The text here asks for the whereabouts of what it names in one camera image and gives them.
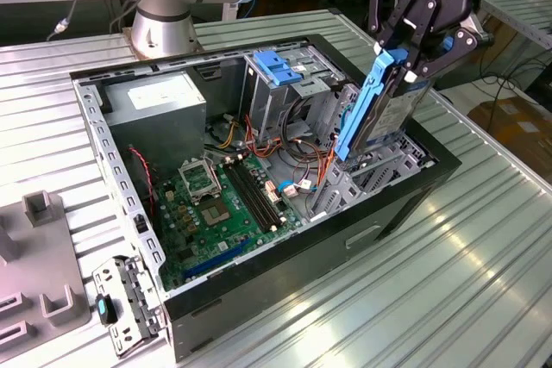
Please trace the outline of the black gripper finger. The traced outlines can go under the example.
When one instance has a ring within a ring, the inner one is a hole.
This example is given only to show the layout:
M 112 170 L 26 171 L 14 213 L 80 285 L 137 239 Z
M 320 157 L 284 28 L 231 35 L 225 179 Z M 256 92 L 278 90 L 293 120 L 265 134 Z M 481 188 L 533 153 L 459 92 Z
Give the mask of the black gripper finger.
M 481 43 L 481 32 L 459 22 L 436 29 L 440 0 L 427 0 L 417 18 L 403 64 L 406 83 L 439 78 L 455 69 Z
M 370 0 L 368 32 L 380 49 L 408 48 L 420 50 L 417 30 L 421 28 L 422 0 Z

